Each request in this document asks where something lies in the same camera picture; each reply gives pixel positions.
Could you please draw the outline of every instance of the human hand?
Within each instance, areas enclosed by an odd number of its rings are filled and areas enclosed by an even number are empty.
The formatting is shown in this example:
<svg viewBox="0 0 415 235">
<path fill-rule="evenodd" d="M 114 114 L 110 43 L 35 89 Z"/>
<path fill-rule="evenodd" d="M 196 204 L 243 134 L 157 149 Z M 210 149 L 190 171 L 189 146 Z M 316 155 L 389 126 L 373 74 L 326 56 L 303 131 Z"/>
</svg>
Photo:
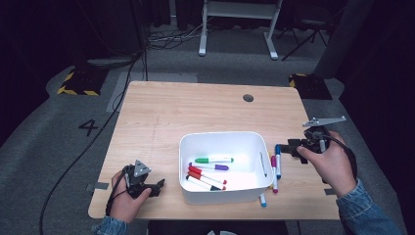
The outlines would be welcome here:
<svg viewBox="0 0 415 235">
<path fill-rule="evenodd" d="M 333 138 L 345 143 L 338 133 L 329 133 Z M 317 173 L 332 186 L 338 198 L 356 187 L 348 156 L 335 141 L 331 140 L 330 147 L 322 154 L 316 154 L 303 146 L 298 146 L 297 151 L 314 165 Z"/>
<path fill-rule="evenodd" d="M 119 171 L 116 175 L 113 176 L 113 187 L 121 174 L 122 171 Z M 126 188 L 127 185 L 125 182 L 125 178 L 123 176 L 119 181 L 114 193 L 114 195 L 119 195 L 113 201 L 110 216 L 122 220 L 126 223 L 129 223 L 135 218 L 135 216 L 137 216 L 137 213 L 140 210 L 141 206 L 149 198 L 152 189 L 147 188 L 141 193 L 141 195 L 138 198 L 133 199 L 125 191 Z"/>
</svg>

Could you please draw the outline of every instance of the metal bracket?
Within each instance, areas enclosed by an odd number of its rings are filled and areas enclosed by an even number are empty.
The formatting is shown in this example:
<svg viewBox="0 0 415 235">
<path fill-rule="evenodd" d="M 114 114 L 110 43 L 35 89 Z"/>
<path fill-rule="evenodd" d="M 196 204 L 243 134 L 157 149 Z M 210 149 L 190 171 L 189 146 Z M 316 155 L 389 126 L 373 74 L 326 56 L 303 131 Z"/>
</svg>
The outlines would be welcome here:
<svg viewBox="0 0 415 235">
<path fill-rule="evenodd" d="M 320 125 L 336 123 L 336 122 L 340 122 L 340 121 L 344 121 L 344 120 L 346 120 L 345 116 L 342 116 L 342 117 L 339 117 L 339 118 L 315 118 L 315 117 L 313 117 L 310 121 L 304 122 L 302 124 L 302 126 L 303 127 L 306 127 L 306 126 L 320 126 Z"/>
<path fill-rule="evenodd" d="M 135 161 L 135 167 L 134 167 L 134 177 L 139 177 L 143 174 L 149 173 L 152 170 L 147 167 L 146 165 L 144 165 L 143 163 L 141 163 L 140 161 L 136 160 Z"/>
</svg>

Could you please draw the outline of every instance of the purple marker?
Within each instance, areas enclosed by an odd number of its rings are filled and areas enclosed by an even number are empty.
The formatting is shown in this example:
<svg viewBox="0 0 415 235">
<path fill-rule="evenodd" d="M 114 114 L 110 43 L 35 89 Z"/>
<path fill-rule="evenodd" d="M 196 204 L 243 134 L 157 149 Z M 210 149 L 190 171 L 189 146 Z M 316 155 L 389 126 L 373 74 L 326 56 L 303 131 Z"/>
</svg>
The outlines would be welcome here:
<svg viewBox="0 0 415 235">
<path fill-rule="evenodd" d="M 189 166 L 195 166 L 200 168 L 210 168 L 210 169 L 218 169 L 218 170 L 228 170 L 228 165 L 223 164 L 195 164 L 195 163 L 189 163 Z"/>
</svg>

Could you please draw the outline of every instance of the white container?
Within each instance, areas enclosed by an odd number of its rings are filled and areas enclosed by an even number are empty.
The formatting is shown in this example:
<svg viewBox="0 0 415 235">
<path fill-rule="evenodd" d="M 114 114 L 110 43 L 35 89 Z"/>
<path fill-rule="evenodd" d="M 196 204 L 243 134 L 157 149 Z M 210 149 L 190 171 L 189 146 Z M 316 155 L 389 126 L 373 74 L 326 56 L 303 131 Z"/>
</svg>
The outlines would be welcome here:
<svg viewBox="0 0 415 235">
<path fill-rule="evenodd" d="M 204 156 L 228 156 L 228 170 L 203 169 L 226 179 L 226 190 L 209 191 L 186 179 L 189 163 Z M 179 147 L 179 180 L 186 203 L 209 205 L 258 200 L 272 183 L 272 167 L 263 138 L 248 131 L 208 132 L 185 135 Z"/>
</svg>

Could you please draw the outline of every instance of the blue denim jacket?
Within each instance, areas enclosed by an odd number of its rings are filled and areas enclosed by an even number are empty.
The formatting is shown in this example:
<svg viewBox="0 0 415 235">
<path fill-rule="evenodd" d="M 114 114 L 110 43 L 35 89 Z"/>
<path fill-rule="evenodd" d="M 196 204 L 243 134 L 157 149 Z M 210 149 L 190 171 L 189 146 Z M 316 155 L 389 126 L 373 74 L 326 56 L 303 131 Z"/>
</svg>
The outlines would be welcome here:
<svg viewBox="0 0 415 235">
<path fill-rule="evenodd" d="M 357 186 L 336 201 L 340 217 L 354 234 L 402 234 L 382 209 L 376 205 L 358 179 Z M 127 224 L 108 216 L 93 228 L 96 235 L 127 234 Z"/>
</svg>

